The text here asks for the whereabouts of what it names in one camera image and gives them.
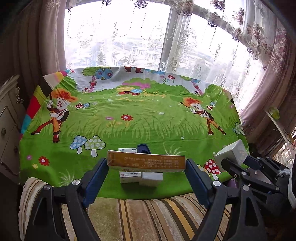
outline metal screw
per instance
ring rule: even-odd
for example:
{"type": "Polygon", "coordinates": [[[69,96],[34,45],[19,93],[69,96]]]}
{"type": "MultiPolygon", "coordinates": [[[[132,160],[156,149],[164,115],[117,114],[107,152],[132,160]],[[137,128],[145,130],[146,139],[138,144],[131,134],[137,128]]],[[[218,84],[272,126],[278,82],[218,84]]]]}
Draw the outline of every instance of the metal screw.
{"type": "Polygon", "coordinates": [[[245,191],[249,191],[249,190],[250,190],[250,187],[247,186],[247,185],[243,185],[243,186],[242,186],[242,189],[244,189],[245,191]]]}
{"type": "Polygon", "coordinates": [[[221,183],[219,181],[213,181],[213,185],[219,187],[221,186],[221,183]]]}
{"type": "Polygon", "coordinates": [[[44,187],[43,187],[44,190],[49,190],[50,189],[50,185],[49,184],[46,184],[44,187]]]}
{"type": "Polygon", "coordinates": [[[78,180],[78,179],[75,179],[75,180],[72,182],[73,185],[78,185],[79,183],[80,183],[80,180],[78,180]]]}

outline green object on shelf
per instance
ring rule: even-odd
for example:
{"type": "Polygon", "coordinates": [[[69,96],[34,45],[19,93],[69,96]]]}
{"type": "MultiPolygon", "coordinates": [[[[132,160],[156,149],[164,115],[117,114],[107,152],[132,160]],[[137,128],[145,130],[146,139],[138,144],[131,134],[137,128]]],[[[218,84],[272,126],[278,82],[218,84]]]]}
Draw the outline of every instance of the green object on shelf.
{"type": "Polygon", "coordinates": [[[272,116],[276,121],[279,119],[279,110],[276,107],[270,107],[268,109],[268,113],[272,116]]]}

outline orange box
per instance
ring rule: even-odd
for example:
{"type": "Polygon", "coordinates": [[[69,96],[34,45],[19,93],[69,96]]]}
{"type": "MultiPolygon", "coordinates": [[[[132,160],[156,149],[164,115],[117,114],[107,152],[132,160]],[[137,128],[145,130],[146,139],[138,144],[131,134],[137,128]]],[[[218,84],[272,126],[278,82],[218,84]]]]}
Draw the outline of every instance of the orange box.
{"type": "Polygon", "coordinates": [[[110,168],[128,172],[181,172],[186,169],[185,156],[128,153],[108,150],[110,168]]]}

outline drawer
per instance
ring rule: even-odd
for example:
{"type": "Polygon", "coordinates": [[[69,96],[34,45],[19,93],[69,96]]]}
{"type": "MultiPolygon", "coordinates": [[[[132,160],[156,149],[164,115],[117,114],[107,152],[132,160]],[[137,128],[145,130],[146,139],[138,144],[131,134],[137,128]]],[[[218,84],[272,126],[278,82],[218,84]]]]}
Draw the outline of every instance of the drawer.
{"type": "Polygon", "coordinates": [[[20,172],[19,136],[20,133],[17,126],[15,126],[9,135],[8,142],[0,159],[0,171],[14,182],[18,182],[20,172]]]}
{"type": "Polygon", "coordinates": [[[2,155],[5,145],[9,139],[10,132],[15,126],[9,107],[6,105],[0,109],[0,156],[2,155]]]}

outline white box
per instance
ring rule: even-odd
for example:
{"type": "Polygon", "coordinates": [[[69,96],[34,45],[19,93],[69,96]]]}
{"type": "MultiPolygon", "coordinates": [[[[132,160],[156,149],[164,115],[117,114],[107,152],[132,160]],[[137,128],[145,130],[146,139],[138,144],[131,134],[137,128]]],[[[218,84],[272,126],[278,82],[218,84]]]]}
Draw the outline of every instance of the white box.
{"type": "Polygon", "coordinates": [[[137,183],[141,177],[140,172],[119,172],[120,183],[137,183]]]}
{"type": "Polygon", "coordinates": [[[230,159],[232,162],[241,165],[247,158],[248,153],[241,139],[229,144],[219,151],[215,156],[216,164],[219,166],[221,172],[225,172],[222,168],[221,162],[224,158],[230,159]]]}
{"type": "MultiPolygon", "coordinates": [[[[137,148],[118,148],[118,151],[137,153],[137,148]]],[[[119,172],[120,183],[137,183],[141,176],[140,172],[119,172]]]]}
{"type": "Polygon", "coordinates": [[[162,172],[143,172],[139,184],[141,186],[156,187],[162,180],[162,172]]]}

